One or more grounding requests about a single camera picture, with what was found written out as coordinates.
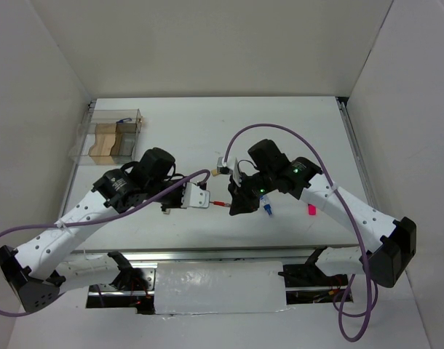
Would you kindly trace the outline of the red gel pen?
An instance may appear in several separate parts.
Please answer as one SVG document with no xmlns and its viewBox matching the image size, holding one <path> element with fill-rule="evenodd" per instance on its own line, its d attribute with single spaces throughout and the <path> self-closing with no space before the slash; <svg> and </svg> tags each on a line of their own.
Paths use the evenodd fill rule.
<svg viewBox="0 0 444 349">
<path fill-rule="evenodd" d="M 226 207 L 226 208 L 231 207 L 231 204 L 227 203 L 225 201 L 210 201 L 210 204 L 212 204 L 214 206 L 221 206 L 221 207 Z"/>
</svg>

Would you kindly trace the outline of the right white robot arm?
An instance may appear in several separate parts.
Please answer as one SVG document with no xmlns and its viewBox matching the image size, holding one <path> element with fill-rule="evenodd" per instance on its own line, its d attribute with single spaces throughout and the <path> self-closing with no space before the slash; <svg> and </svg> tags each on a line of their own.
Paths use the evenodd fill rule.
<svg viewBox="0 0 444 349">
<path fill-rule="evenodd" d="M 239 162 L 220 158 L 218 169 L 230 176 L 229 214 L 248 214 L 260 207 L 260 198 L 278 191 L 312 205 L 352 232 L 359 246 L 321 248 L 312 256 L 306 275 L 322 285 L 336 274 L 367 273 L 379 286 L 392 288 L 416 254 L 416 224 L 401 220 L 361 201 L 330 182 L 314 162 L 298 157 L 289 160 L 272 140 L 262 140 L 248 151 L 255 174 L 241 172 Z"/>
</svg>

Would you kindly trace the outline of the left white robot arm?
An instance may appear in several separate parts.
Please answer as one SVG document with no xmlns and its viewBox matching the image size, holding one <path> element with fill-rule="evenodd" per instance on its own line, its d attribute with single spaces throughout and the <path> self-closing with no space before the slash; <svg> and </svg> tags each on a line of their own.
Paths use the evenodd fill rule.
<svg viewBox="0 0 444 349">
<path fill-rule="evenodd" d="M 170 175 L 175 158 L 161 148 L 147 150 L 140 161 L 108 170 L 84 198 L 54 223 L 22 225 L 0 233 L 39 230 L 17 247 L 0 247 L 0 268 L 24 314 L 36 313 L 73 289 L 110 284 L 117 290 L 145 286 L 142 272 L 119 251 L 68 261 L 78 246 L 106 224 L 149 204 L 183 208 L 192 176 Z"/>
</svg>

